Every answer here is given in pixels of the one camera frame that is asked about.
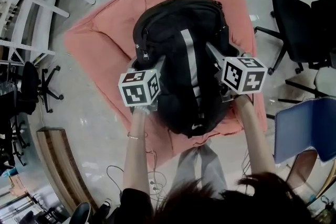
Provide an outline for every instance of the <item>black office chair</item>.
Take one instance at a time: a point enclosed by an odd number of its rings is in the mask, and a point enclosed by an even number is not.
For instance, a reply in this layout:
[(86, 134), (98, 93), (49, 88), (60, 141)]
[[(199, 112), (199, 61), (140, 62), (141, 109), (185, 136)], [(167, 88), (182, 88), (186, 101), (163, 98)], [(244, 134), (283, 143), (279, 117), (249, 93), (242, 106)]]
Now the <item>black office chair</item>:
[(296, 74), (303, 71), (302, 63), (309, 68), (336, 66), (336, 0), (318, 0), (311, 7), (300, 0), (272, 0), (279, 33), (255, 27), (255, 33), (261, 31), (283, 41), (281, 52), (273, 68), (278, 68), (286, 52), (289, 58), (297, 62)]
[(42, 69), (42, 80), (39, 80), (35, 66), (30, 62), (26, 62), (22, 74), (21, 83), (22, 100), (26, 102), (30, 101), (37, 103), (38, 96), (40, 96), (47, 113), (52, 113), (52, 109), (49, 109), (48, 106), (48, 95), (55, 98), (56, 100), (64, 99), (64, 96), (62, 94), (57, 96), (53, 92), (51, 92), (48, 87), (55, 71), (59, 70), (61, 70), (61, 67), (56, 66), (51, 71), (50, 75), (45, 78), (45, 74), (48, 72), (48, 69)]

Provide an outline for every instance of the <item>wooden board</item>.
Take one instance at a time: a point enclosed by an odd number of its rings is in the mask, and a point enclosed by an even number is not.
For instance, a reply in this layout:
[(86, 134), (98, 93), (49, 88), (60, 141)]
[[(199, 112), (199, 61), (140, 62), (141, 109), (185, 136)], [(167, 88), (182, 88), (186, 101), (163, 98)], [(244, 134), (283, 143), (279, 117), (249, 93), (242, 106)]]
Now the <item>wooden board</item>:
[(89, 202), (94, 211), (98, 206), (87, 189), (63, 129), (42, 129), (37, 132), (39, 147), (43, 157), (42, 162), (46, 163), (49, 175), (52, 177), (52, 187), (57, 188), (55, 193), (64, 204), (64, 207), (73, 213), (81, 202)]

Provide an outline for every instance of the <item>white cube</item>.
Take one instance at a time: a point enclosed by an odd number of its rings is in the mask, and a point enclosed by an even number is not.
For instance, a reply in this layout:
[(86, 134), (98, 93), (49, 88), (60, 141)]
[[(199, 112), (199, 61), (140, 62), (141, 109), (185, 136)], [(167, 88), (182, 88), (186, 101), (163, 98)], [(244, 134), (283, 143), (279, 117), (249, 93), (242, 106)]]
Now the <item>white cube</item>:
[(261, 92), (267, 67), (258, 58), (226, 57), (222, 82), (237, 94)]
[(123, 73), (119, 90), (125, 106), (150, 105), (160, 92), (156, 69)]

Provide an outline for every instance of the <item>dark hair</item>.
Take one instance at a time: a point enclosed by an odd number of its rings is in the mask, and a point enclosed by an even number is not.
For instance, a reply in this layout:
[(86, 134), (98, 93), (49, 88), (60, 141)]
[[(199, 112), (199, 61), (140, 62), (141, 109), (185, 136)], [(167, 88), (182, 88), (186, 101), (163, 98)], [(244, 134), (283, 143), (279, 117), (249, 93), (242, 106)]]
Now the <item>dark hair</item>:
[(198, 183), (171, 191), (150, 223), (316, 223), (302, 199), (275, 174), (247, 176), (238, 183), (253, 187), (253, 195), (227, 190), (221, 199), (212, 198), (210, 185), (199, 188)]

